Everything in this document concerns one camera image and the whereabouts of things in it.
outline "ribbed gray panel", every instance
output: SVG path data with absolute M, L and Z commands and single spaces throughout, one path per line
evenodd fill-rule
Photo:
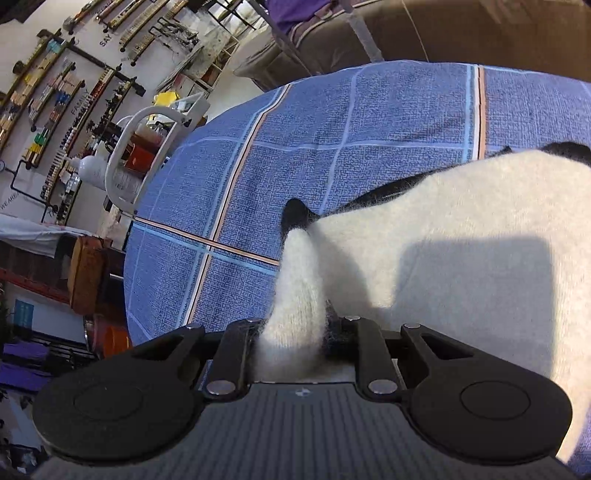
M 208 406 L 167 452 L 136 465 L 88 467 L 52 458 L 38 480 L 574 480 L 556 460 L 477 466 L 420 439 L 401 410 L 358 396 L 352 384 L 256 384 Z

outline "teal poster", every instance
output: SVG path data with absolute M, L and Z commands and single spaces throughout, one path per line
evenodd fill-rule
M 35 306 L 26 301 L 16 300 L 14 302 L 14 325 L 33 329 L 33 310 Z

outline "white handle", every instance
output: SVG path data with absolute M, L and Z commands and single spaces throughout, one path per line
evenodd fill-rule
M 117 145 L 113 150 L 113 153 L 109 157 L 109 162 L 107 163 L 107 168 L 105 171 L 105 190 L 107 192 L 107 196 L 109 197 L 109 200 L 113 202 L 113 205 L 115 205 L 119 210 L 127 212 L 130 215 L 135 214 L 135 200 L 137 200 L 138 195 L 136 194 L 133 203 L 122 199 L 119 196 L 119 190 L 115 186 L 115 173 L 117 171 L 117 166 L 121 161 L 121 157 L 123 157 L 123 153 L 125 152 L 127 144 L 129 143 L 129 140 L 131 139 L 131 136 L 137 129 L 139 123 L 147 116 L 156 114 L 164 115 L 165 117 L 170 118 L 177 124 L 183 124 L 188 120 L 187 117 L 185 117 L 182 113 L 173 110 L 167 106 L 153 105 L 146 108 L 142 108 L 131 118 L 131 120 L 129 120 L 129 122 L 123 129 L 123 132 L 121 132 L 119 141 L 117 142 Z M 126 120 L 127 117 L 122 118 L 120 122 L 123 123 L 123 121 Z

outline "purple fabric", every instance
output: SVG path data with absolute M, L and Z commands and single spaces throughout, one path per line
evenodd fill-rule
M 30 360 L 43 361 L 49 354 L 49 347 L 40 343 L 18 340 L 18 343 L 6 343 L 4 345 L 4 353 Z
M 284 33 L 314 16 L 330 0 L 267 0 L 269 15 Z
M 7 363 L 0 364 L 0 383 L 15 388 L 38 392 L 51 380 L 51 375 L 40 370 L 19 367 Z

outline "white bottle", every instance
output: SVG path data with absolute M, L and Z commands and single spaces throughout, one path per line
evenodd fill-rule
M 107 170 L 107 161 L 99 155 L 88 155 L 82 160 L 72 158 L 70 164 L 78 171 L 82 181 L 86 181 L 95 187 L 105 189 L 105 174 Z M 135 195 L 142 185 L 141 179 L 133 173 L 119 166 L 115 171 L 114 184 L 117 187 L 119 196 L 128 202 L 133 202 Z

